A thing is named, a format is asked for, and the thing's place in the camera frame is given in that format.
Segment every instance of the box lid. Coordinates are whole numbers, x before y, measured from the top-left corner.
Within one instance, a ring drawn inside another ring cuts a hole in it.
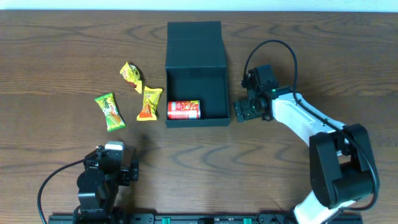
[[[166,68],[226,67],[221,22],[169,22]]]

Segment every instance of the table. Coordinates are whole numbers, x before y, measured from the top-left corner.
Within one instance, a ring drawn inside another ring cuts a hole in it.
[[[136,121],[142,95],[120,76],[126,61],[146,85],[166,87],[168,21],[221,21],[228,60],[231,124],[165,127]],[[232,102],[245,97],[239,81],[251,50],[267,39],[292,46],[298,90],[346,124],[367,128],[379,175],[377,206],[366,223],[398,218],[398,14],[336,12],[0,12],[0,220],[40,223],[37,191],[55,169],[99,144],[124,141],[140,158],[139,181],[121,187],[129,212],[257,213],[288,210],[311,191],[308,147],[277,121],[237,123]],[[270,44],[249,68],[270,63],[291,85],[292,59]],[[114,92],[127,128],[108,133],[94,98]],[[45,216],[78,205],[83,166],[56,175],[44,189]]]

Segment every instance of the box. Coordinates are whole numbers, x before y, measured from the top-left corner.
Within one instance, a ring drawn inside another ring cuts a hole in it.
[[[165,68],[167,101],[200,100],[201,112],[201,119],[166,118],[166,127],[229,125],[221,22],[169,22]]]

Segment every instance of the snack package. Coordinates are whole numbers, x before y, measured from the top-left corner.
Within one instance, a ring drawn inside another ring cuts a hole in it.
[[[126,127],[122,117],[120,117],[116,103],[114,102],[113,93],[108,93],[94,99],[105,114],[108,131],[114,131],[119,128]]]
[[[139,79],[140,74],[134,65],[129,65],[126,62],[123,68],[120,69],[120,74],[137,92],[142,93],[142,81]]]
[[[162,89],[160,88],[151,89],[148,86],[145,86],[142,111],[137,116],[137,121],[155,121],[157,119],[156,108],[161,93]]]

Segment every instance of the green snack package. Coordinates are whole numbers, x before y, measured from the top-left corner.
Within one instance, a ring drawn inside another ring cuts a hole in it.
[[[94,99],[105,114],[108,131],[114,131],[119,128],[126,127],[122,117],[120,117],[116,103],[114,102],[113,93],[108,93]]]

